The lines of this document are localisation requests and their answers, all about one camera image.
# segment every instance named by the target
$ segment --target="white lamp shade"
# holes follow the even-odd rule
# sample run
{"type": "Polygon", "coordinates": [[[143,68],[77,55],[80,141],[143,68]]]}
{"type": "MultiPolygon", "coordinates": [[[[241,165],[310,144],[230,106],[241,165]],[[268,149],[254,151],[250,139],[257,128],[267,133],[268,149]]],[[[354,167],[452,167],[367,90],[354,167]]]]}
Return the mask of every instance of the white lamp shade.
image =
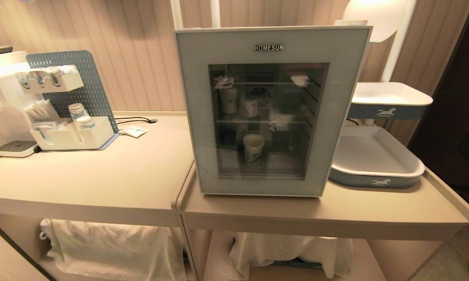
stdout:
{"type": "Polygon", "coordinates": [[[396,32],[406,13],[406,0],[350,0],[343,20],[367,20],[373,26],[370,42],[379,43],[396,32]]]}

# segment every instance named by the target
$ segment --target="white storage caddy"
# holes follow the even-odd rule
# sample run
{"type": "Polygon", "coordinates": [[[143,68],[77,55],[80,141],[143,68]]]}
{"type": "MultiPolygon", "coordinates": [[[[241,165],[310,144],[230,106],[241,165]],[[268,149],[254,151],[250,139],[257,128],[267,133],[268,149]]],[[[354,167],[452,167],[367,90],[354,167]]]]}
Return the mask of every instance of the white storage caddy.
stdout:
{"type": "Polygon", "coordinates": [[[80,77],[80,73],[73,73],[68,75],[62,75],[59,77],[60,86],[56,86],[51,81],[50,77],[43,78],[44,86],[40,87],[37,81],[33,78],[28,79],[28,84],[30,85],[29,89],[26,89],[21,85],[21,82],[18,83],[21,85],[21,89],[25,94],[42,94],[45,92],[61,92],[61,91],[72,91],[83,87],[83,81],[80,77]]]}
{"type": "Polygon", "coordinates": [[[99,149],[114,133],[107,116],[95,116],[92,120],[95,126],[90,129],[78,130],[73,121],[61,130],[48,131],[45,139],[39,131],[30,130],[30,133],[44,151],[99,149]]]}

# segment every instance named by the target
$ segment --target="white cloth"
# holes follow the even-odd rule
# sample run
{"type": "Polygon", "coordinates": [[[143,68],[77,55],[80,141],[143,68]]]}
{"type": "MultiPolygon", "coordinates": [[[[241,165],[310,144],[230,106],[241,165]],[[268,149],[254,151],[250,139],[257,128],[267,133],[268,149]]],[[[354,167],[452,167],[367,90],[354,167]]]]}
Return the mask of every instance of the white cloth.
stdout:
{"type": "Polygon", "coordinates": [[[122,281],[186,281],[178,228],[44,219],[62,272],[122,281]]]}
{"type": "Polygon", "coordinates": [[[231,280],[248,280],[250,267],[266,267],[276,260],[301,258],[321,263],[328,278],[337,274],[345,278],[352,264],[352,239],[232,233],[235,244],[229,254],[231,280]]]}

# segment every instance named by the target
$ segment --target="white paper cup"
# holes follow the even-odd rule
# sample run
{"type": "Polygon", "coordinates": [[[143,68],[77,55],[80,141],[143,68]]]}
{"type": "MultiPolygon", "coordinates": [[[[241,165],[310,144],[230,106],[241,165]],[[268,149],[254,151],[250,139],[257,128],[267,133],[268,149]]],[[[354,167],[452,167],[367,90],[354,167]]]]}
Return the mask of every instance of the white paper cup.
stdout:
{"type": "Polygon", "coordinates": [[[258,114],[257,103],[258,99],[248,98],[243,100],[243,116],[256,117],[258,114]]]}
{"type": "Polygon", "coordinates": [[[81,103],[74,103],[69,105],[68,110],[70,111],[70,115],[74,120],[77,120],[82,116],[89,116],[85,110],[85,107],[81,103]]]}
{"type": "Polygon", "coordinates": [[[96,125],[90,116],[79,117],[77,123],[80,126],[80,130],[88,130],[96,125]]]}
{"type": "Polygon", "coordinates": [[[220,91],[220,101],[221,101],[222,112],[231,114],[231,113],[235,113],[236,111],[238,111],[238,106],[236,104],[237,98],[238,98],[237,88],[222,89],[220,91]]]}
{"type": "Polygon", "coordinates": [[[251,133],[243,138],[245,147],[245,164],[257,166],[261,163],[263,157],[264,137],[251,133]]]}

